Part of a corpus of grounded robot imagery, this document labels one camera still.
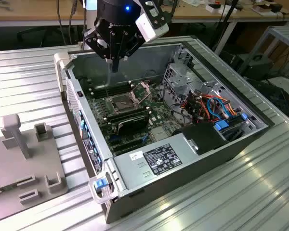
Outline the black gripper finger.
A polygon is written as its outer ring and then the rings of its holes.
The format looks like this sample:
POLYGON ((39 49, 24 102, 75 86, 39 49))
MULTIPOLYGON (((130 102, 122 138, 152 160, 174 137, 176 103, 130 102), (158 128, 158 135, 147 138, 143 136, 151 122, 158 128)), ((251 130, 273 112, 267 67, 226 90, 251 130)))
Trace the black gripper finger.
POLYGON ((118 72, 119 61, 125 57, 130 57, 145 42, 139 31, 124 31, 120 44, 118 45, 118 54, 115 58, 115 72, 118 72))
POLYGON ((83 33, 84 43, 108 64, 109 72, 116 72, 116 57, 112 56, 111 44, 107 43, 96 29, 83 33))

